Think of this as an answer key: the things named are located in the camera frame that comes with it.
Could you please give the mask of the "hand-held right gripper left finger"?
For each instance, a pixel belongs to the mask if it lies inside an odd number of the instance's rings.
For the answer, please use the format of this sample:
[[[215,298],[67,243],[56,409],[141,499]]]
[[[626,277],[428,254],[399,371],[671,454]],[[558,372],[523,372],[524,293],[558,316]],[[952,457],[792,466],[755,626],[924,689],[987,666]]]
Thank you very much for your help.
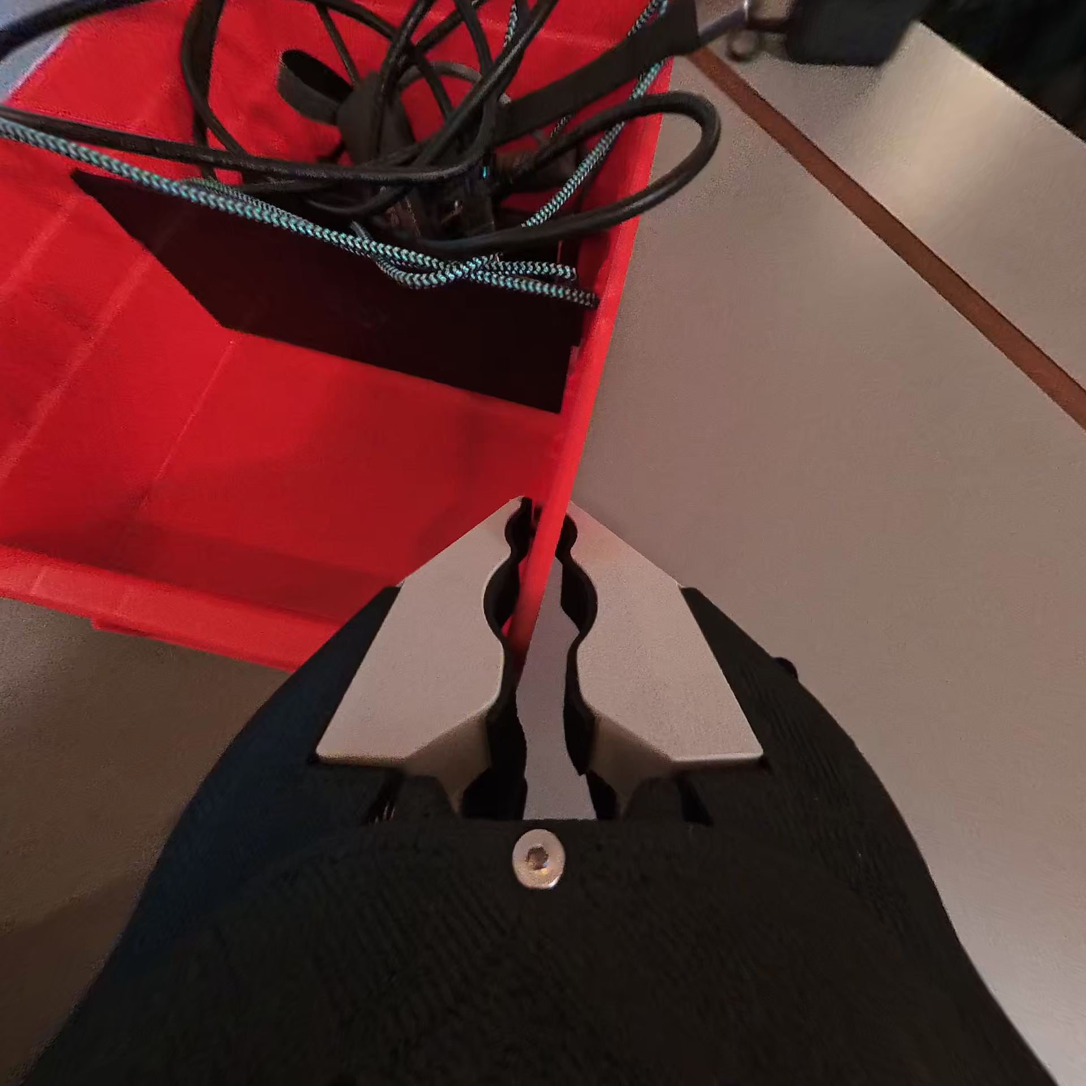
[[[316,747],[329,765],[437,780],[454,807],[491,765],[487,716],[506,671],[487,591],[517,571],[512,535],[531,504],[500,506],[397,586]]]

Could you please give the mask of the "red plastic bin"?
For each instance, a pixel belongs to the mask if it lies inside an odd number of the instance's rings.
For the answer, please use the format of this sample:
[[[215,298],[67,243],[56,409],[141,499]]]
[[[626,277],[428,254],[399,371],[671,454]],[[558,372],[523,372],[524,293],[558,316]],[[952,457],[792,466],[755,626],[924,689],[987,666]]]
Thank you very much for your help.
[[[197,3],[76,21],[2,108],[195,143]],[[353,165],[276,87],[298,50],[353,89],[321,22],[225,2],[209,105],[240,150]],[[73,171],[130,182],[2,135],[2,597],[293,669],[509,498],[570,496],[637,218],[512,257],[598,301],[550,413],[220,326]]]

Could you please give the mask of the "black bin divider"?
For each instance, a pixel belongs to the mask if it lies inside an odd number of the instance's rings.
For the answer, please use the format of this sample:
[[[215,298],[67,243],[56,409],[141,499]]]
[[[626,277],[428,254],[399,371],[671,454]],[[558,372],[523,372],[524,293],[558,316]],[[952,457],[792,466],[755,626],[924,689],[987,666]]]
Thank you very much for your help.
[[[557,413],[585,311],[476,282],[413,290],[371,261],[138,184],[73,171],[220,326]]]

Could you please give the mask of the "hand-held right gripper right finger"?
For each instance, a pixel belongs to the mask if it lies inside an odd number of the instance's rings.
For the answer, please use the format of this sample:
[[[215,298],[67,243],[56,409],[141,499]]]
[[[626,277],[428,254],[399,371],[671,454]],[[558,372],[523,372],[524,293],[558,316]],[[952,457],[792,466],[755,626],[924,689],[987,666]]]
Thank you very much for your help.
[[[556,558],[574,626],[563,728],[595,803],[653,780],[757,762],[747,715],[680,583],[576,505]]]

